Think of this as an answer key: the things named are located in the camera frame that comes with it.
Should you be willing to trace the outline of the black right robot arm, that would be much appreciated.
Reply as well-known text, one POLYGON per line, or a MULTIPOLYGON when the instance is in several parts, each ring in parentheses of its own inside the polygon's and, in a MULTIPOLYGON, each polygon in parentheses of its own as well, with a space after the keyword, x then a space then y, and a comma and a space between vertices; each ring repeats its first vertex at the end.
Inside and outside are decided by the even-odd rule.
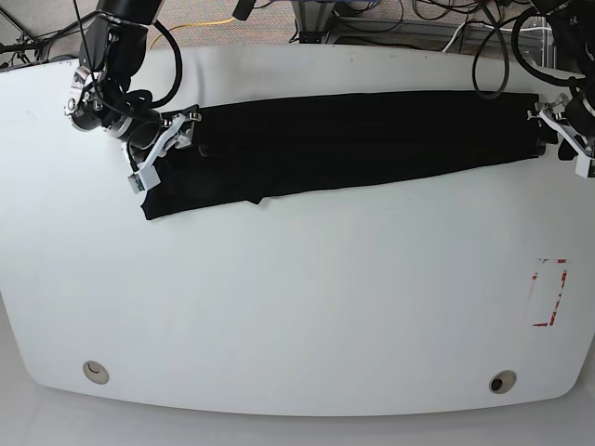
POLYGON ((80 131, 101 127, 126 145, 132 166, 165 132, 158 111, 178 93, 183 62, 178 43, 158 20, 161 1, 100 1, 88 29, 81 29, 79 67, 73 75, 65 114, 80 131), (173 85, 162 98, 146 89, 132 90, 132 77, 146 55, 152 26, 170 44, 175 61, 173 85))

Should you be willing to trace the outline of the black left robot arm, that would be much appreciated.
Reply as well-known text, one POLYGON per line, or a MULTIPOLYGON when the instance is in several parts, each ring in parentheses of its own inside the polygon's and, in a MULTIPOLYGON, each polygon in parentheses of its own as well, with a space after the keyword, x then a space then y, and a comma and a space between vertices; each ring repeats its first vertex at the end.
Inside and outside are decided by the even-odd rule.
POLYGON ((531 4, 545 17, 554 42, 584 75, 574 86, 565 116, 584 141, 588 154, 594 155, 594 2, 532 1, 531 4))

